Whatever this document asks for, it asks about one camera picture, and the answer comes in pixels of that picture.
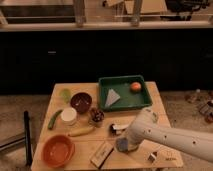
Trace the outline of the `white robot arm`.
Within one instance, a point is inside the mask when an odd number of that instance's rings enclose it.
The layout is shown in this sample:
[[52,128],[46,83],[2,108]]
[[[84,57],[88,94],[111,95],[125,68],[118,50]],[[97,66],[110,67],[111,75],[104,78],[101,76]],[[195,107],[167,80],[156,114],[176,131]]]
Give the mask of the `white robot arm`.
[[177,129],[157,123],[158,115],[143,108],[125,131],[128,144],[149,140],[213,163],[213,133]]

